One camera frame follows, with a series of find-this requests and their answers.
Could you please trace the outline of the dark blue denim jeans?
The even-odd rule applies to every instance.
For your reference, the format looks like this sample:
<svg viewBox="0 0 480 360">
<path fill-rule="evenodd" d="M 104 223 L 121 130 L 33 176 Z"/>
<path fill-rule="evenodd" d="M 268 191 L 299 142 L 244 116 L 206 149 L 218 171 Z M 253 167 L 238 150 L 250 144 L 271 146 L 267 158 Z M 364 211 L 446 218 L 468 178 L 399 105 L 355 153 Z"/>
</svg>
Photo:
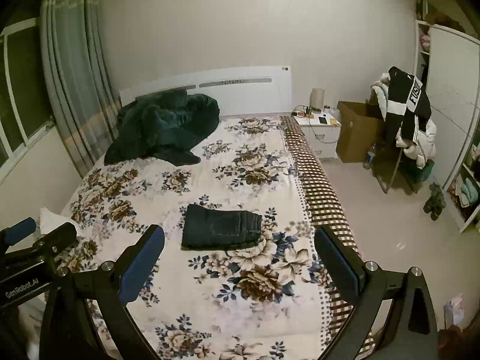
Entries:
<svg viewBox="0 0 480 360">
<path fill-rule="evenodd" d="M 186 250 L 243 250 L 257 245 L 261 234 L 260 214 L 188 205 L 181 247 Z"/>
</svg>

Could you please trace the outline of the dark socks on floor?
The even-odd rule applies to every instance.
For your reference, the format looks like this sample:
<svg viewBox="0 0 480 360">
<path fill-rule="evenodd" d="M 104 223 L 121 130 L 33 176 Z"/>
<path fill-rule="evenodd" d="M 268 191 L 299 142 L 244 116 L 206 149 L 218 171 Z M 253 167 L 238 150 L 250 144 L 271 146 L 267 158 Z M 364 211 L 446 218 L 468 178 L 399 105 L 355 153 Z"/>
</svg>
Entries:
<svg viewBox="0 0 480 360">
<path fill-rule="evenodd" d="M 436 221 L 446 208 L 446 201 L 443 196 L 443 190 L 437 183 L 430 185 L 430 197 L 423 206 L 423 211 L 430 215 L 433 221 Z"/>
</svg>

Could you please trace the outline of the floral white bed sheet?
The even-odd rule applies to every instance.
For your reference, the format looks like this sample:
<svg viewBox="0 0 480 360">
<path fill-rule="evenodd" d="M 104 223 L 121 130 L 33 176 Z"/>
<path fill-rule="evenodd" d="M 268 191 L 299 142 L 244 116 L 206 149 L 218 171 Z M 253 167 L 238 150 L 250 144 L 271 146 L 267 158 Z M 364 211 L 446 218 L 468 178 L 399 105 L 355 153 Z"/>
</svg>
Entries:
<svg viewBox="0 0 480 360">
<path fill-rule="evenodd" d="M 194 165 L 97 163 L 40 229 L 71 221 L 61 253 L 96 269 L 152 224 L 164 248 L 128 305 L 160 359 L 317 359 L 351 312 L 315 250 L 318 226 L 356 241 L 343 207 L 290 116 L 224 119 Z"/>
</svg>

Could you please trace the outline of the grey striped curtain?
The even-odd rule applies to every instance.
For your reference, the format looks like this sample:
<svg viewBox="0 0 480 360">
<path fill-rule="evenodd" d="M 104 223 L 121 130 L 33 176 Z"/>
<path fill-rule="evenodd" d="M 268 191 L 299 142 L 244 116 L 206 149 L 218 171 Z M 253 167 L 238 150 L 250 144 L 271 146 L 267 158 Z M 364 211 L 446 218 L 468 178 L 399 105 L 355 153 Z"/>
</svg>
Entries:
<svg viewBox="0 0 480 360">
<path fill-rule="evenodd" d="M 117 136 L 120 102 L 107 73 L 100 0 L 42 0 L 41 61 L 58 133 L 85 176 Z"/>
</svg>

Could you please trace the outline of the dark green blanket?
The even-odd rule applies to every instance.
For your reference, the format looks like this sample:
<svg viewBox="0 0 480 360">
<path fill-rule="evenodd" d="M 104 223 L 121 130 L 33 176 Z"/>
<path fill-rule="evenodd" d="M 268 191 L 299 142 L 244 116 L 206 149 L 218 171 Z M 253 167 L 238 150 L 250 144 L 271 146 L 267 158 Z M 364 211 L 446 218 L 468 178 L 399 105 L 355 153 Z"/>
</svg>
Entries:
<svg viewBox="0 0 480 360">
<path fill-rule="evenodd" d="M 157 158 L 176 167 L 195 165 L 191 150 L 209 137 L 220 122 L 216 99 L 187 94 L 183 88 L 136 98 L 117 115 L 118 137 L 104 155 L 113 165 L 137 158 Z"/>
</svg>

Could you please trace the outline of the white puffer coat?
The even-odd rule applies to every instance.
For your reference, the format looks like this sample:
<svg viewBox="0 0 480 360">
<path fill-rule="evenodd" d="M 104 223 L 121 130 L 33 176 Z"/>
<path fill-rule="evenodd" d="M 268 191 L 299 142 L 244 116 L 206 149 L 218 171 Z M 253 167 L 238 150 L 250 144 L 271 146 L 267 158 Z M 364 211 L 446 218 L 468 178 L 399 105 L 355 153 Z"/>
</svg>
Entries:
<svg viewBox="0 0 480 360">
<path fill-rule="evenodd" d="M 422 169 L 436 155 L 437 127 L 423 83 L 413 74 L 391 67 L 371 85 L 371 103 L 379 106 L 389 146 L 400 148 Z"/>
</svg>

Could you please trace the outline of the brown cardboard box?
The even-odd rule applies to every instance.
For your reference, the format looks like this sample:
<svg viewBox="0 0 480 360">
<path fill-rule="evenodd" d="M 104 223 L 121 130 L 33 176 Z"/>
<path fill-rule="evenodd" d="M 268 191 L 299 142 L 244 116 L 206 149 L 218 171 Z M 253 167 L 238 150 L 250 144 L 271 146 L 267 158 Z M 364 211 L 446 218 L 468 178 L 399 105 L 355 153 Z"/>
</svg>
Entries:
<svg viewBox="0 0 480 360">
<path fill-rule="evenodd" d="M 380 108 L 363 102 L 339 102 L 341 130 L 336 153 L 344 163 L 363 163 L 371 145 L 382 135 Z"/>
</svg>

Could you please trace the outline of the white nightstand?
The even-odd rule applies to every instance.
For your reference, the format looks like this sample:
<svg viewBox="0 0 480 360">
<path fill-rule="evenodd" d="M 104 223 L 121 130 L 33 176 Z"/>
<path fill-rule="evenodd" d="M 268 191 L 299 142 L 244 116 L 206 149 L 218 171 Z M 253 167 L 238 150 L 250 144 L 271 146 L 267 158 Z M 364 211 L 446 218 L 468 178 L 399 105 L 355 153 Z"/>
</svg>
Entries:
<svg viewBox="0 0 480 360">
<path fill-rule="evenodd" d="M 321 124 L 320 117 L 325 117 L 327 124 Z M 341 124 L 329 113 L 312 113 L 312 118 L 294 116 L 307 143 L 315 155 L 320 158 L 337 158 L 337 144 L 341 132 Z"/>
</svg>

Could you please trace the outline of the black white jacket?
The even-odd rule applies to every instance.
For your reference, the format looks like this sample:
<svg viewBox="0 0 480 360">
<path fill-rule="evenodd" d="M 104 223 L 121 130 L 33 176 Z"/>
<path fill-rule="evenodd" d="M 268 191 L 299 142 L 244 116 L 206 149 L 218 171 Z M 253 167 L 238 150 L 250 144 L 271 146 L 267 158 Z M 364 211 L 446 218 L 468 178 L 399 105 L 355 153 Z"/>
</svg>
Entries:
<svg viewBox="0 0 480 360">
<path fill-rule="evenodd" d="M 385 113 L 384 137 L 393 144 L 397 132 L 404 140 L 417 142 L 419 132 L 425 133 L 431 119 L 431 103 L 423 83 L 414 75 L 397 67 L 388 71 L 390 83 Z"/>
</svg>

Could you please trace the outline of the white bed headboard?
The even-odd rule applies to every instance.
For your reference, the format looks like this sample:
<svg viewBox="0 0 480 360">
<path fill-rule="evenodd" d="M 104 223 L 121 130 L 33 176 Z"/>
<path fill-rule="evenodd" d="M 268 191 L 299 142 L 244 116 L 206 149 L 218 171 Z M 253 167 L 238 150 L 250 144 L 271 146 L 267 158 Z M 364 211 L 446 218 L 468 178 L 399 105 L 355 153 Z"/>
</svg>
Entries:
<svg viewBox="0 0 480 360">
<path fill-rule="evenodd" d="M 222 116 L 289 114 L 293 109 L 289 67 L 231 67 L 160 78 L 120 91 L 128 105 L 139 96 L 170 89 L 216 99 Z"/>
</svg>

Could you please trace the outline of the beige cylinder lamp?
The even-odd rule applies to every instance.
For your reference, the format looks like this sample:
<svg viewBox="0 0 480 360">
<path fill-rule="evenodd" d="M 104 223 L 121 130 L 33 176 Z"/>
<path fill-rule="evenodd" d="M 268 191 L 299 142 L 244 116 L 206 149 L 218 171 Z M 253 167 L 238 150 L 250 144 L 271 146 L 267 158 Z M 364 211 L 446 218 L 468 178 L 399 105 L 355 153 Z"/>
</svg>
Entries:
<svg viewBox="0 0 480 360">
<path fill-rule="evenodd" d="M 322 111 L 325 105 L 325 90 L 313 88 L 310 93 L 309 106 L 313 111 Z"/>
</svg>

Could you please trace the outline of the window with white frame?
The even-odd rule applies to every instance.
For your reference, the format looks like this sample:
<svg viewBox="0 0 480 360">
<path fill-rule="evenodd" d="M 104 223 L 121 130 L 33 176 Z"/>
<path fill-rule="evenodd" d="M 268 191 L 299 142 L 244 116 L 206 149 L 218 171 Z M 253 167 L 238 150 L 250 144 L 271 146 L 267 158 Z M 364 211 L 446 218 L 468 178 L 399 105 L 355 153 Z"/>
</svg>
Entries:
<svg viewBox="0 0 480 360">
<path fill-rule="evenodd" d="M 1 179 L 55 126 L 41 61 L 39 19 L 1 32 Z"/>
</svg>

